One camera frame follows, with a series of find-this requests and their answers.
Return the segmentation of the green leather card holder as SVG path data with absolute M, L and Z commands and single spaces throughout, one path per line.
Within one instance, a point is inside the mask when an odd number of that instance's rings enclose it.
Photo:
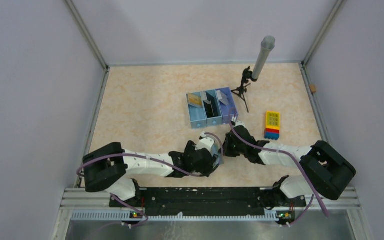
M 224 164 L 223 155 L 220 146 L 217 143 L 212 146 L 211 154 L 216 158 L 213 164 L 214 167 Z

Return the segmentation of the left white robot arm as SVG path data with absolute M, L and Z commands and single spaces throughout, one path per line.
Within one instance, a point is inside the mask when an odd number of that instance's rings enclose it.
M 83 178 L 86 192 L 107 192 L 134 207 L 141 194 L 132 175 L 209 177 L 223 162 L 223 155 L 222 141 L 210 132 L 202 132 L 197 143 L 188 141 L 182 152 L 140 153 L 112 142 L 85 155 L 76 173 Z

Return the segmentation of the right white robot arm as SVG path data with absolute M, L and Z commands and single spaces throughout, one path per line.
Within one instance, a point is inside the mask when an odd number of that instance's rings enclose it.
M 300 170 L 300 175 L 284 177 L 274 185 L 273 200 L 279 206 L 310 194 L 336 201 L 357 173 L 326 141 L 318 140 L 311 146 L 289 146 L 256 140 L 240 121 L 226 134 L 223 148 L 226 157 L 244 156 L 253 164 Z

